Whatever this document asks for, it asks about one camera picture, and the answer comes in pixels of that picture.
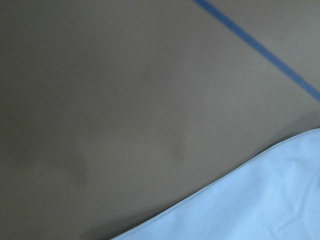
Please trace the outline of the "light blue t-shirt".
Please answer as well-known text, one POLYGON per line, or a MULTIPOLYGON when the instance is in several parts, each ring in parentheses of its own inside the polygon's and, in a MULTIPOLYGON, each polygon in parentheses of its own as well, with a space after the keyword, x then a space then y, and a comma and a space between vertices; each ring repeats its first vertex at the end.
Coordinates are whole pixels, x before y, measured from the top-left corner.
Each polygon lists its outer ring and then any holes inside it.
POLYGON ((317 240, 320 131, 284 140, 120 240, 317 240))

